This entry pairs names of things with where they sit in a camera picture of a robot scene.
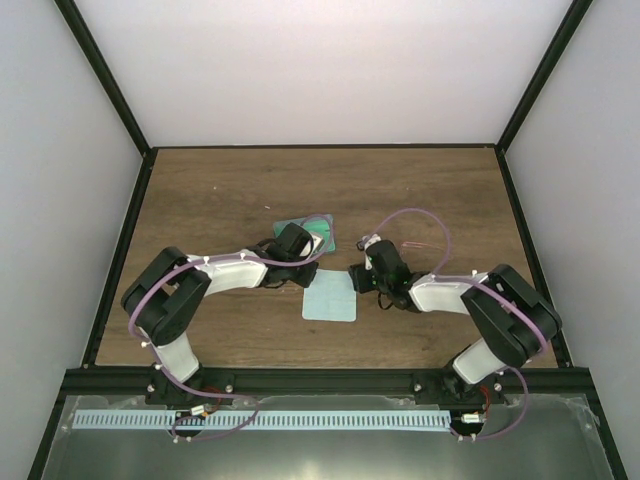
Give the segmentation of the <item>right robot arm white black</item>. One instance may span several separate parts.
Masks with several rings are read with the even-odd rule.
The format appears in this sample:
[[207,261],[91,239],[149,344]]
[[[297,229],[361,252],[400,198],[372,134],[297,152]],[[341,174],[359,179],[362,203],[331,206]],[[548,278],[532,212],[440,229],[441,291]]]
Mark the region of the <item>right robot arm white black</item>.
[[386,299],[382,310],[468,315],[480,339],[457,354],[436,381],[458,403],[472,399],[481,383],[508,367],[518,369],[542,354],[562,328],[551,304],[513,267],[442,276],[413,272],[389,240],[377,235],[357,243],[364,261],[348,269],[354,290]]

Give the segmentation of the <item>blue-grey glasses case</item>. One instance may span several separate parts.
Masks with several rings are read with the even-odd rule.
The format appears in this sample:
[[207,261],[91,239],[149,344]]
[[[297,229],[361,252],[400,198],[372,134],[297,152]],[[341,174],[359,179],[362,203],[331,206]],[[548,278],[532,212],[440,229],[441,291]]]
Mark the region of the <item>blue-grey glasses case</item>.
[[321,237],[324,241],[327,241],[330,237],[330,227],[334,223],[334,217],[329,213],[324,213],[324,216],[327,218],[327,220],[321,217],[313,217],[309,220],[306,220],[304,217],[299,217],[276,221],[273,223],[274,235],[278,236],[286,225],[288,225],[289,223],[294,223],[296,225],[302,226],[314,237]]

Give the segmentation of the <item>light blue cleaning cloth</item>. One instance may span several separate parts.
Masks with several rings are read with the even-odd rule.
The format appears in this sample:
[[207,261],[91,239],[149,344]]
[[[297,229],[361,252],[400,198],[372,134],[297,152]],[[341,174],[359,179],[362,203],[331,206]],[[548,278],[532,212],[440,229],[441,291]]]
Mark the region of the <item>light blue cleaning cloth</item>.
[[357,319],[357,298],[346,271],[319,269],[304,289],[302,318],[351,323]]

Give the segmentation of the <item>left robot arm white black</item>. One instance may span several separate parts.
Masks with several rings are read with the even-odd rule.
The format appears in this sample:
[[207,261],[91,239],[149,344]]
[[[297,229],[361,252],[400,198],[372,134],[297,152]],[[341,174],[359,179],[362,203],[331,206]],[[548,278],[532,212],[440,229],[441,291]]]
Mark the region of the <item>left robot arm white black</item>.
[[289,223],[268,238],[236,253],[186,255],[163,249],[121,299],[129,333],[154,354],[159,373],[151,391],[163,400],[191,404],[200,397],[227,399],[231,392],[207,392],[202,365],[187,329],[203,299],[236,289],[280,288],[292,282],[306,288],[318,269],[325,240]]

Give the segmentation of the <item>pink sunglasses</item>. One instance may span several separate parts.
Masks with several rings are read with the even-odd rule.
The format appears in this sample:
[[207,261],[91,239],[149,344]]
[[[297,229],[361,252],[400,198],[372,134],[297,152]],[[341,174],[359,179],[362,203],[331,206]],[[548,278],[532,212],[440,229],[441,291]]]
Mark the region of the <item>pink sunglasses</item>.
[[435,245],[435,244],[431,244],[431,243],[422,243],[422,242],[412,242],[412,241],[405,241],[401,244],[401,249],[402,250],[409,250],[409,249],[427,249],[427,250],[437,250],[437,251],[445,251],[446,248],[442,247],[440,245]]

